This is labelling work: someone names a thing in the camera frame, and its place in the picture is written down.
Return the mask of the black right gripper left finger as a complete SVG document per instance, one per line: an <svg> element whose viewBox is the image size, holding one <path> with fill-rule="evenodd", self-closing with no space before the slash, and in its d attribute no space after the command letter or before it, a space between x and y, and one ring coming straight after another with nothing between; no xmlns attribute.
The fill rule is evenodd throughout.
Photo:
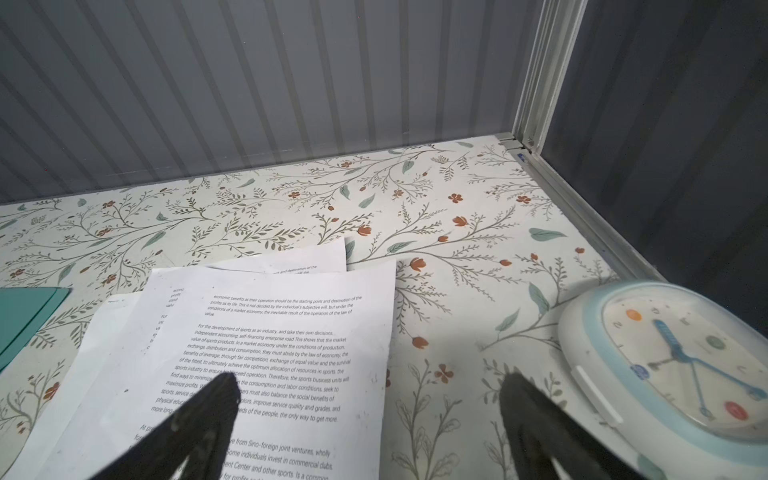
<svg viewBox="0 0 768 480"><path fill-rule="evenodd" d="M219 479L239 412L234 373L217 375L96 479Z"/></svg>

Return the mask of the printed paper sheet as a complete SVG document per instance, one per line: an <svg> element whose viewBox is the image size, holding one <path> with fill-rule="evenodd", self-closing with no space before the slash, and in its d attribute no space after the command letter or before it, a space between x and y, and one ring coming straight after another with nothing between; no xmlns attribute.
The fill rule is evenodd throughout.
<svg viewBox="0 0 768 480"><path fill-rule="evenodd" d="M40 477L97 473L230 373L240 399L224 478L377 478L395 270L200 268L146 288Z"/></svg>

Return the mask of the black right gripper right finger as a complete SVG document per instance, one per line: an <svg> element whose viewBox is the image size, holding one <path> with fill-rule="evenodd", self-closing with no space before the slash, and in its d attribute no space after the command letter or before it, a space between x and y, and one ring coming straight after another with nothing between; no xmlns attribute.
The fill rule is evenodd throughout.
<svg viewBox="0 0 768 480"><path fill-rule="evenodd" d="M641 474L604 447L522 374L507 374L499 406L520 479L640 479Z"/></svg>

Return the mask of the teal plastic folder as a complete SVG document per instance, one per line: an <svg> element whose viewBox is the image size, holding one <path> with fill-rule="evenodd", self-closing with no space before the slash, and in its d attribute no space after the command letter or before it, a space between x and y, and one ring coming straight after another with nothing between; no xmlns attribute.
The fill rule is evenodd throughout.
<svg viewBox="0 0 768 480"><path fill-rule="evenodd" d="M1 289L1 370L4 370L70 293L68 288Z"/></svg>

